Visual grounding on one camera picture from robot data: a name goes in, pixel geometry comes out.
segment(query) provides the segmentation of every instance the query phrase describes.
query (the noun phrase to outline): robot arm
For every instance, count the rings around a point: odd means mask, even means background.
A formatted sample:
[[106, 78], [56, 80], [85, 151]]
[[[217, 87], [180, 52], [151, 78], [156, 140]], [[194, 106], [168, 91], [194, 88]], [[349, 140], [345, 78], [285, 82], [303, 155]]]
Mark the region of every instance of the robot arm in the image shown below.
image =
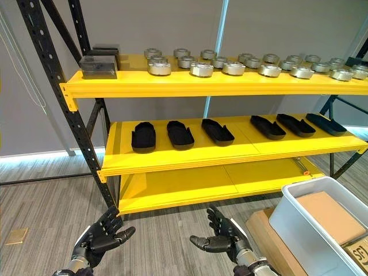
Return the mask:
[[64, 270], [56, 271], [53, 276], [92, 276], [106, 251], [125, 243], [135, 228], [116, 233], [122, 227], [122, 219], [115, 206], [110, 207], [94, 224], [88, 226], [75, 243], [71, 260]]
[[280, 276], [266, 258], [259, 258], [253, 253], [247, 235], [233, 219], [224, 217], [212, 204], [207, 214], [215, 236], [191, 236], [190, 241], [196, 247], [211, 253], [226, 252], [229, 259], [237, 264], [235, 276]]

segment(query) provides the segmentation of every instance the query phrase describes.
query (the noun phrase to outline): metal cylinder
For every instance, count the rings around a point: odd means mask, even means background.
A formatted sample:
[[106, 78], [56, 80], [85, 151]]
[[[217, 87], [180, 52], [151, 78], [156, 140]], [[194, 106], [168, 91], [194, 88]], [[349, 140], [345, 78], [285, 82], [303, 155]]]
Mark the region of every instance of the metal cylinder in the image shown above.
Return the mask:
[[298, 79], [310, 79], [314, 73], [315, 72], [309, 69], [308, 67], [299, 66], [294, 67], [291, 70], [290, 75], [295, 76]]
[[193, 62], [190, 65], [190, 73], [194, 76], [209, 77], [212, 76], [213, 65], [206, 62]]
[[155, 76], [167, 76], [171, 74], [171, 64], [168, 62], [149, 62], [148, 72]]
[[258, 73], [263, 76], [272, 76], [276, 78], [281, 73], [281, 68], [273, 64], [263, 64], [259, 67]]
[[211, 64], [214, 68], [221, 69], [223, 67], [224, 62], [226, 62], [228, 59], [224, 56], [216, 56], [213, 60], [211, 60]]
[[312, 70], [317, 73], [327, 73], [331, 66], [328, 62], [313, 63]]
[[211, 60], [211, 59], [213, 59], [215, 56], [216, 56], [216, 52], [215, 52], [214, 50], [206, 49], [206, 50], [202, 50], [202, 51], [201, 51], [201, 57], [202, 57], [203, 59]]
[[278, 62], [279, 57], [274, 53], [267, 53], [263, 56], [263, 61], [267, 63], [276, 63]]
[[299, 64], [299, 63], [301, 63], [302, 58], [300, 56], [297, 56], [297, 55], [291, 55], [291, 56], [288, 56], [286, 58], [286, 60], [287, 61], [295, 62], [296, 64]]
[[154, 55], [154, 56], [151, 56], [151, 57], [147, 58], [147, 64], [150, 63], [150, 62], [165, 63], [165, 62], [168, 62], [168, 60], [164, 56]]
[[179, 58], [181, 56], [190, 56], [190, 51], [185, 48], [178, 48], [174, 50], [175, 58]]
[[181, 56], [178, 58], [178, 66], [184, 69], [190, 69], [192, 62], [196, 62], [197, 59], [194, 56]]
[[339, 58], [339, 57], [333, 57], [331, 60], [330, 60], [331, 62], [337, 62], [337, 63], [340, 63], [340, 64], [344, 64], [344, 62], [345, 62], [345, 60], [343, 60], [343, 59], [341, 59], [341, 58]]
[[262, 64], [261, 60], [257, 59], [256, 57], [251, 57], [250, 59], [247, 59], [246, 62], [244, 63], [245, 66], [252, 69], [259, 68], [261, 64]]
[[343, 65], [339, 62], [329, 62], [329, 69], [330, 70], [338, 70], [341, 67], [343, 67]]
[[241, 53], [237, 56], [237, 60], [241, 63], [244, 63], [247, 59], [253, 58], [251, 53]]
[[283, 70], [290, 71], [293, 67], [297, 66], [297, 63], [293, 60], [283, 60], [280, 62], [279, 66]]
[[316, 56], [316, 55], [306, 55], [304, 60], [306, 62], [315, 63], [315, 62], [320, 62], [321, 58], [319, 56]]
[[350, 72], [353, 73], [352, 77], [354, 79], [366, 79], [368, 77], [368, 71], [365, 70], [351, 69]]
[[368, 67], [361, 65], [361, 64], [356, 64], [352, 66], [353, 70], [362, 70], [362, 71], [368, 71]]
[[337, 79], [338, 81], [348, 82], [351, 80], [353, 73], [345, 69], [337, 69], [337, 70], [331, 71], [329, 76], [333, 79]]
[[244, 74], [245, 69], [246, 67], [242, 63], [228, 60], [227, 62], [224, 62], [223, 73], [232, 76], [241, 76]]
[[144, 50], [144, 56], [146, 58], [150, 58], [151, 56], [161, 56], [162, 55], [162, 52], [156, 48], [148, 48], [146, 50]]

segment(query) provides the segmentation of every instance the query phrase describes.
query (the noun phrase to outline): yellow shelf board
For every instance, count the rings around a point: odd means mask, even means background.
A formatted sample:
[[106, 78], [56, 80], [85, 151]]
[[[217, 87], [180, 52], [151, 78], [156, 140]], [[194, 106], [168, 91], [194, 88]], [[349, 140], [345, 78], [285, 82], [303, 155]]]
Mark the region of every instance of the yellow shelf board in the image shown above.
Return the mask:
[[123, 175], [119, 211], [136, 213], [272, 193], [284, 185], [324, 175], [307, 159], [302, 162], [311, 175], [303, 175], [292, 159]]
[[172, 56], [169, 76], [153, 76], [147, 72], [143, 55], [122, 55], [117, 79], [83, 79], [77, 71], [61, 83], [70, 111], [77, 111], [77, 98], [199, 97], [224, 95], [368, 95], [368, 80], [341, 82], [328, 75], [314, 74], [311, 79], [297, 79], [287, 72], [278, 78], [259, 75], [247, 69], [243, 76], [229, 76], [215, 71], [210, 78], [191, 76], [177, 67]]
[[[276, 115], [265, 116], [275, 120]], [[98, 175], [103, 183], [113, 175], [148, 173], [183, 168], [206, 167], [326, 154], [340, 151], [364, 151], [368, 144], [347, 132], [341, 137], [331, 136], [309, 122], [316, 133], [300, 138], [285, 127], [286, 136], [272, 141], [262, 136], [250, 124], [250, 116], [214, 118], [226, 125], [235, 136], [227, 147], [218, 147], [201, 128], [202, 119], [183, 119], [180, 122], [190, 128], [195, 139], [194, 147], [187, 151], [175, 150], [167, 136], [167, 120], [150, 121], [156, 130], [156, 149], [149, 154], [137, 154], [131, 147], [132, 131], [139, 121], [114, 122], [110, 127], [103, 165]]]

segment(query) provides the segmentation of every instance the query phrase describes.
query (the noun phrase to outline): cardboard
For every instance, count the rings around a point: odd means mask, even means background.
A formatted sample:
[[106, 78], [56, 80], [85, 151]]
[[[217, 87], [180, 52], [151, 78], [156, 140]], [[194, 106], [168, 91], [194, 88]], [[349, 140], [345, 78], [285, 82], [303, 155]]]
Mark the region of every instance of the cardboard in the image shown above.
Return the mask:
[[368, 236], [344, 247], [346, 253], [361, 267], [368, 275]]
[[366, 232], [348, 211], [324, 191], [307, 194], [297, 200], [340, 245]]
[[307, 276], [297, 259], [271, 227], [269, 218], [272, 212], [273, 209], [266, 209], [253, 213], [246, 223], [250, 234], [263, 256], [281, 275]]

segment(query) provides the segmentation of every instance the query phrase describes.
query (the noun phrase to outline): black metal frame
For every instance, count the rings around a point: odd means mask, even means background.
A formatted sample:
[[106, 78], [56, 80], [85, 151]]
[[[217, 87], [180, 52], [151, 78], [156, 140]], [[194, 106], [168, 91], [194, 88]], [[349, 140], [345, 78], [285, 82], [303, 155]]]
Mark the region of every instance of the black metal frame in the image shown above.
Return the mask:
[[[368, 111], [360, 108], [359, 106], [354, 105], [351, 102], [346, 101], [345, 99], [339, 97], [338, 95], [331, 95], [329, 96], [327, 102], [322, 107], [320, 114], [325, 115], [328, 112], [328, 118], [332, 120], [334, 118], [334, 102], [338, 100], [355, 108], [356, 110], [363, 112], [364, 114], [368, 115]], [[353, 156], [335, 172], [335, 155], [329, 154], [329, 175], [335, 179], [338, 179], [345, 171], [350, 168], [360, 157], [362, 157], [364, 152], [356, 152]]]
[[[70, 2], [75, 2], [71, 4], [74, 5], [74, 9], [76, 7], [80, 7], [80, 5], [77, 5], [79, 1], [70, 1]], [[64, 113], [68, 125], [70, 126], [70, 129], [75, 137], [75, 140], [78, 143], [78, 146], [82, 151], [84, 158], [86, 159], [86, 162], [91, 170], [94, 180], [96, 181], [96, 184], [99, 190], [101, 191], [101, 194], [107, 206], [112, 205], [117, 206], [116, 199], [112, 194], [112, 192], [110, 191], [109, 186], [107, 184], [102, 183], [97, 175], [97, 171], [101, 169], [101, 165], [99, 164], [97, 155], [91, 142], [90, 138], [91, 132], [89, 133], [87, 131], [85, 124], [82, 120], [82, 117], [78, 111], [77, 112], [69, 111], [68, 106], [63, 97], [63, 93], [60, 89], [59, 84], [66, 82], [66, 80], [59, 62], [59, 58], [56, 54], [55, 47], [53, 46], [51, 36], [47, 28], [40, 2], [39, 0], [17, 0], [17, 3], [23, 16], [27, 30], [32, 39], [33, 45], [37, 51], [41, 64], [45, 70], [46, 76], [51, 84], [52, 90], [55, 93], [57, 101], [59, 102], [59, 105]], [[53, 3], [50, 3], [48, 5], [48, 8], [53, 10], [52, 7], [54, 7], [54, 5]], [[83, 21], [82, 12], [79, 11], [78, 13], [75, 14], [79, 16], [78, 22], [82, 22]], [[50, 14], [50, 16], [53, 18], [52, 19], [53, 22], [57, 22], [57, 24], [59, 25], [58, 29], [60, 28], [63, 29], [64, 24], [60, 16], [58, 16], [58, 13], [57, 12], [55, 13], [54, 11]], [[65, 36], [70, 36], [67, 31], [63, 32], [63, 34]], [[88, 40], [88, 38], [85, 37], [84, 39], [81, 39], [79, 41], [80, 43], [85, 43], [86, 39]], [[67, 43], [67, 45], [68, 43], [72, 43], [71, 39], [65, 39], [64, 37], [64, 40]], [[70, 44], [68, 45], [68, 47], [69, 49], [74, 48]], [[96, 99], [96, 104], [98, 104], [100, 108], [104, 108], [106, 115], [105, 116], [106, 127], [108, 132], [110, 128], [110, 121], [107, 114], [104, 99]], [[96, 121], [97, 114], [98, 112], [93, 113], [89, 121]]]
[[[76, 62], [79, 62], [81, 55], [74, 44], [64, 22], [57, 11], [52, 0], [41, 0], [46, 11], [50, 15], [53, 23], [61, 34], [63, 40], [68, 46], [70, 52], [72, 53]], [[81, 3], [79, 0], [68, 0], [70, 11], [72, 14], [74, 27], [76, 30], [76, 34], [78, 37], [80, 49], [82, 51], [82, 55], [87, 54], [90, 50], [90, 43], [88, 40], [88, 34], [86, 30], [85, 21], [83, 18]], [[63, 97], [62, 91], [60, 89], [59, 84], [66, 82], [62, 67], [60, 65], [59, 59], [57, 57], [55, 47], [53, 46], [52, 39], [50, 37], [45, 18], [41, 9], [40, 0], [17, 0], [18, 6], [20, 8], [21, 14], [23, 16], [25, 25], [32, 39], [33, 45], [37, 51], [37, 54], [40, 58], [42, 66], [45, 70], [46, 76], [51, 84], [52, 90], [55, 93], [55, 96], [59, 102], [59, 105], [64, 113], [64, 116], [70, 126], [70, 129], [77, 141], [79, 148], [82, 151], [84, 158], [91, 170], [91, 174], [94, 177], [98, 188], [101, 191], [101, 194], [107, 204], [107, 206], [115, 205], [117, 207], [118, 201], [118, 189], [114, 186], [114, 184], [103, 184], [98, 175], [97, 171], [101, 169], [101, 165], [97, 159], [94, 147], [91, 142], [91, 135], [95, 126], [96, 119], [101, 109], [103, 109], [103, 121], [106, 126], [106, 133], [109, 133], [110, 130], [110, 120], [108, 111], [105, 105], [105, 100], [103, 98], [96, 98], [95, 105], [91, 112], [90, 118], [88, 120], [87, 126], [85, 126], [81, 115], [79, 112], [70, 112], [65, 99]], [[344, 99], [339, 98], [337, 95], [332, 95], [323, 106], [321, 110], [321, 114], [326, 114], [329, 111], [329, 117], [333, 118], [333, 102], [334, 100], [340, 100], [345, 104], [348, 104], [365, 114], [368, 114], [366, 110], [359, 108]], [[356, 162], [362, 154], [356, 153], [353, 157], [347, 161], [336, 173], [334, 172], [334, 154], [330, 155], [330, 173], [334, 178], [338, 178], [342, 175], [354, 162]]]

